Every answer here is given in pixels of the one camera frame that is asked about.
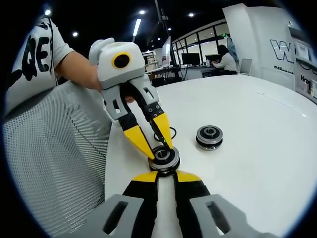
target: white t-shirt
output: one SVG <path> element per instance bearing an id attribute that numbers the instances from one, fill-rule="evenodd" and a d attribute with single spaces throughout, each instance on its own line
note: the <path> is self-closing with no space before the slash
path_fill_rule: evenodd
<path id="1" fill-rule="evenodd" d="M 43 18 L 26 37 L 8 80 L 5 115 L 32 96 L 57 86 L 54 66 L 73 49 L 54 23 L 52 30 L 53 38 L 50 22 Z"/>
<path id="2" fill-rule="evenodd" d="M 223 68 L 224 70 L 237 71 L 236 62 L 230 53 L 226 53 L 222 57 L 221 62 L 215 63 L 214 66 L 216 68 Z"/>

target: white tabletop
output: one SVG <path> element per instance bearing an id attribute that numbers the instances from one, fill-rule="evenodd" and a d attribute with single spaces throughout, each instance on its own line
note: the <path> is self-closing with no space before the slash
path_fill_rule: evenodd
<path id="1" fill-rule="evenodd" d="M 246 213 L 260 232 L 284 236 L 297 224 L 317 184 L 317 106 L 268 81 L 244 75 L 190 80 L 158 88 L 162 108 L 177 130 L 180 169 L 200 176 Z M 159 145 L 136 103 L 130 104 L 149 143 Z M 196 146 L 203 125 L 223 131 L 223 144 Z M 149 171 L 146 157 L 112 127 L 105 172 L 105 199 L 122 194 L 131 179 Z M 161 178 L 153 238 L 181 238 L 172 178 Z"/>

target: black bearing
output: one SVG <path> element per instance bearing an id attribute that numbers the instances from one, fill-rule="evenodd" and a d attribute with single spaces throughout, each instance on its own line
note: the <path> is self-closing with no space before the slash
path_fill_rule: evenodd
<path id="1" fill-rule="evenodd" d="M 223 133 L 219 127 L 206 125 L 198 129 L 196 141 L 204 150 L 216 150 L 223 143 Z"/>
<path id="2" fill-rule="evenodd" d="M 159 171 L 162 173 L 169 173 L 175 171 L 180 164 L 180 156 L 178 150 L 173 147 L 173 149 L 168 150 L 165 146 L 161 145 L 153 150 L 154 159 L 148 158 L 149 166 L 151 171 Z"/>

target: woman sitting at desk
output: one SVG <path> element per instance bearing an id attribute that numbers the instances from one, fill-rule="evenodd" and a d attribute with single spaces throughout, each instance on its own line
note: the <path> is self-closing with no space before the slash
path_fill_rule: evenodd
<path id="1" fill-rule="evenodd" d="M 237 74 L 237 66 L 234 58 L 229 53 L 228 48 L 225 45 L 218 47 L 218 54 L 221 56 L 221 62 L 212 62 L 215 68 L 221 69 L 217 71 L 217 75 L 232 75 Z"/>

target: computer monitor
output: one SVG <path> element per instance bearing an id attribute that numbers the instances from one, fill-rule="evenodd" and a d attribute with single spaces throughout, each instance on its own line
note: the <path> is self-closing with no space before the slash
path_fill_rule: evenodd
<path id="1" fill-rule="evenodd" d="M 163 45 L 163 50 L 162 50 L 162 67 L 168 67 L 171 62 L 171 57 L 170 57 L 170 44 L 171 44 L 171 37 L 167 39 L 165 44 Z"/>
<path id="2" fill-rule="evenodd" d="M 199 65 L 199 53 L 182 53 L 183 64 Z"/>
<path id="3" fill-rule="evenodd" d="M 206 60 L 209 60 L 209 62 L 218 62 L 220 63 L 221 61 L 221 56 L 219 54 L 214 54 L 214 55 L 205 55 Z"/>

